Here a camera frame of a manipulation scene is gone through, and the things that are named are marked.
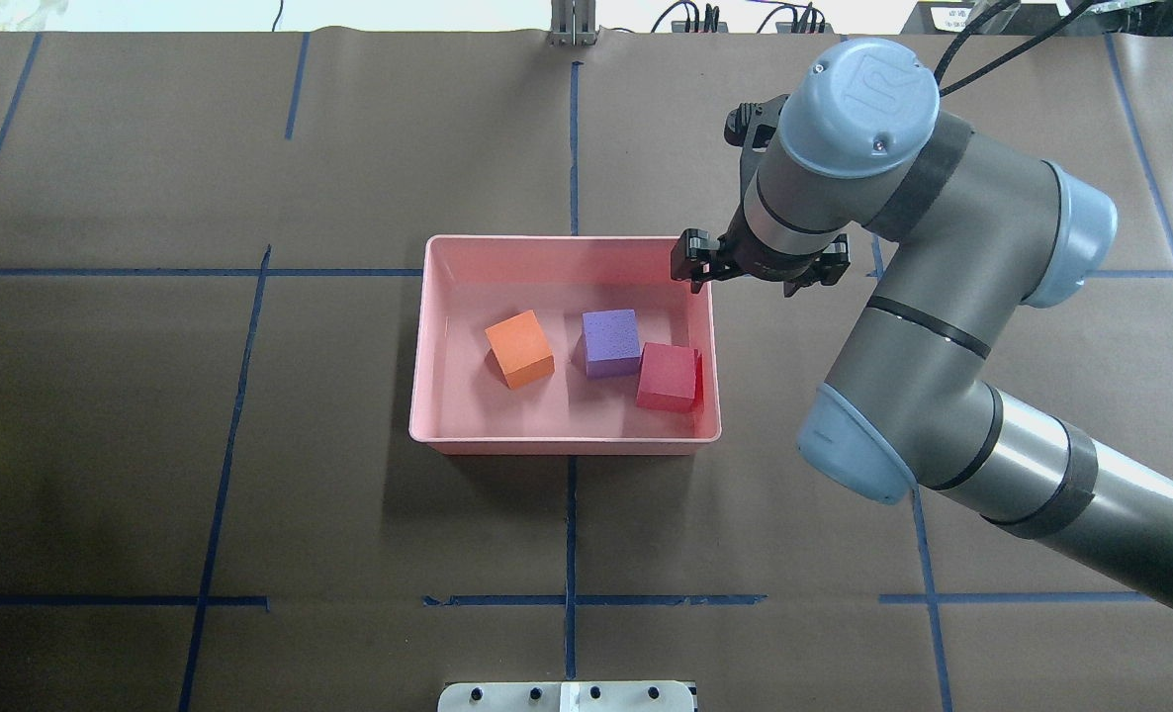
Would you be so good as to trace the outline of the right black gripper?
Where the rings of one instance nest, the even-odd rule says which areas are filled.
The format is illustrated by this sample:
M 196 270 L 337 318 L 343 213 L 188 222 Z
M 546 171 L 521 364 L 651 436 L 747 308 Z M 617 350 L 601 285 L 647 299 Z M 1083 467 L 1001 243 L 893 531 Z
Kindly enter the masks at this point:
M 836 235 L 825 247 L 823 231 L 799 229 L 762 203 L 737 208 L 725 237 L 683 230 L 672 249 L 672 279 L 699 294 L 708 283 L 735 279 L 740 267 L 759 280 L 784 284 L 784 296 L 791 298 L 802 289 L 835 287 L 852 265 L 847 235 Z

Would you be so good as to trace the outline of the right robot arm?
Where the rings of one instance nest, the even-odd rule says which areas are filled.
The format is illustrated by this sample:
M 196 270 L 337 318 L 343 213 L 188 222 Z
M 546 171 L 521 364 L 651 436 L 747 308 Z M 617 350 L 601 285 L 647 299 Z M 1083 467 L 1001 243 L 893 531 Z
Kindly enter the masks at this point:
M 830 46 L 723 134 L 735 215 L 721 237 L 682 232 L 673 280 L 794 296 L 845 274 L 849 224 L 895 244 L 800 428 L 804 460 L 877 503 L 940 491 L 1173 609 L 1173 481 L 981 379 L 1015 310 L 1066 301 L 1105 262 L 1107 195 L 945 111 L 931 69 L 883 38 Z

